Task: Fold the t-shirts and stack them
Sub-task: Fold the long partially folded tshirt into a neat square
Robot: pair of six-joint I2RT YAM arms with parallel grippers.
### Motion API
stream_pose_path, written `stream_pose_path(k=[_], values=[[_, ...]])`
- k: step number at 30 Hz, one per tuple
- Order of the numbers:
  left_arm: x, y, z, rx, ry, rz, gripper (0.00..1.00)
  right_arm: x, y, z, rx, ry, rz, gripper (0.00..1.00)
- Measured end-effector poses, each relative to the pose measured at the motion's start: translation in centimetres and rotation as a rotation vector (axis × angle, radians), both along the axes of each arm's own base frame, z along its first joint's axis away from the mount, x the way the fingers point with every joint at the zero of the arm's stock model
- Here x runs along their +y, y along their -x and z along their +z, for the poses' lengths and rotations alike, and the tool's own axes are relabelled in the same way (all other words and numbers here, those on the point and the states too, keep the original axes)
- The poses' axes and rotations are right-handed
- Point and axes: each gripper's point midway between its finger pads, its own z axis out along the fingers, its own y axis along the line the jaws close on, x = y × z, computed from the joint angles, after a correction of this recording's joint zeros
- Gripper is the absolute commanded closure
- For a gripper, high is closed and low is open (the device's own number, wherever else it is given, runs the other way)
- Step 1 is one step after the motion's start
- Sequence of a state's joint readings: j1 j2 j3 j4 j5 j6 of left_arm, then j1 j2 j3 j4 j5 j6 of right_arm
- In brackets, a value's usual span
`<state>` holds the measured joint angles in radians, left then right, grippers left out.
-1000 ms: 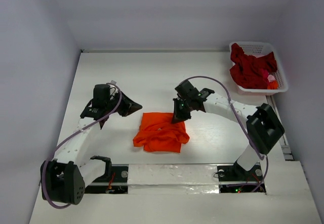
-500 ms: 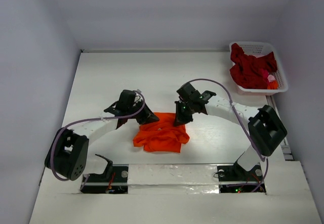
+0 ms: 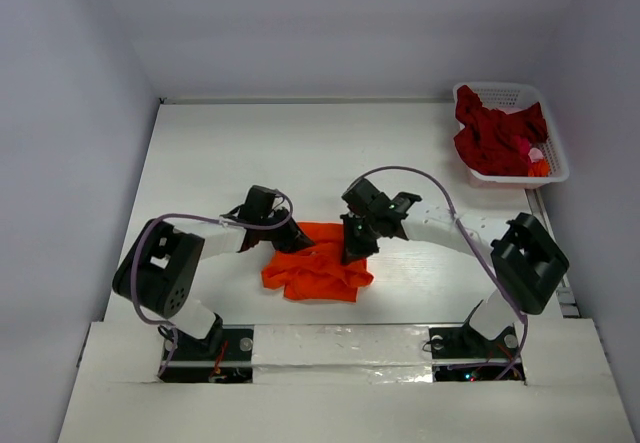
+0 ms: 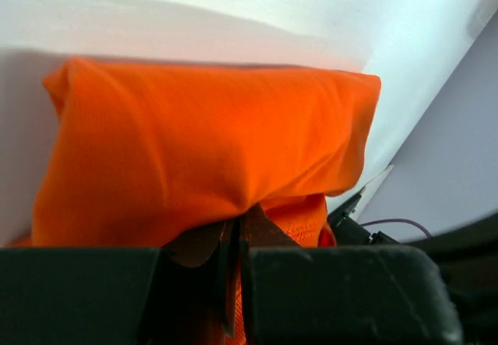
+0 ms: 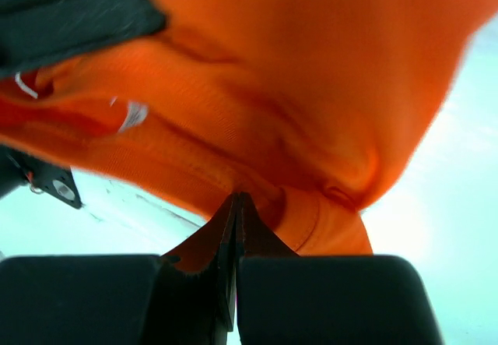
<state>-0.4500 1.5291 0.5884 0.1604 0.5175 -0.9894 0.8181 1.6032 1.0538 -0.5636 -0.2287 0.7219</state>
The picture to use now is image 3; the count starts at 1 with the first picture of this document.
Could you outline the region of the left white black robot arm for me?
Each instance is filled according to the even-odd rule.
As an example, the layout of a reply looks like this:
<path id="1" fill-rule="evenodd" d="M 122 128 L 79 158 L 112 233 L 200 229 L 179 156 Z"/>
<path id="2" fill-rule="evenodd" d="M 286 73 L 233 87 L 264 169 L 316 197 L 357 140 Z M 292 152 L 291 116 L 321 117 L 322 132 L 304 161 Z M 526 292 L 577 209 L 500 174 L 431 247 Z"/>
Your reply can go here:
<path id="1" fill-rule="evenodd" d="M 161 327 L 174 348 L 213 357 L 223 344 L 222 319 L 189 296 L 197 267 L 263 241 L 286 254 L 314 245 L 293 219 L 290 199 L 254 185 L 243 203 L 217 218 L 171 213 L 149 220 L 116 270 L 112 290 L 141 320 Z"/>

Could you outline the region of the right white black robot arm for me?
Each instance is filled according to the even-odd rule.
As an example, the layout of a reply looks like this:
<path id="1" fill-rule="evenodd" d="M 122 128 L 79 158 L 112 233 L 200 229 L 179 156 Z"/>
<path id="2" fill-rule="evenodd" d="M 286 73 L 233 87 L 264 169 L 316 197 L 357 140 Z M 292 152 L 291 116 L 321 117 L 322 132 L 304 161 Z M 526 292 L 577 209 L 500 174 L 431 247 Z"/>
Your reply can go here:
<path id="1" fill-rule="evenodd" d="M 417 194 L 390 198 L 366 178 L 343 193 L 343 264 L 378 253 L 382 238 L 432 243 L 475 257 L 495 290 L 459 326 L 431 330 L 428 343 L 440 359 L 485 358 L 514 324 L 544 312 L 569 269 L 569 260 L 544 225 L 519 213 L 502 222 L 436 207 Z"/>

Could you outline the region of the orange t shirt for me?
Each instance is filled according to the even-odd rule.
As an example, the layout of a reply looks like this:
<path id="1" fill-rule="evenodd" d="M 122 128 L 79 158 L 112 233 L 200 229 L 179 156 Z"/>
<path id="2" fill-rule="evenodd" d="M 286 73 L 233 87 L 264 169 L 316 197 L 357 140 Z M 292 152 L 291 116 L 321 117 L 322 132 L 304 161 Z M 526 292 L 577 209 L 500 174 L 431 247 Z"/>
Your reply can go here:
<path id="1" fill-rule="evenodd" d="M 295 253 L 276 251 L 262 269 L 262 285 L 268 290 L 283 290 L 292 301 L 357 301 L 360 288 L 370 286 L 374 275 L 367 260 L 343 265 L 343 228 L 337 223 L 302 222 L 303 232 L 314 245 Z"/>

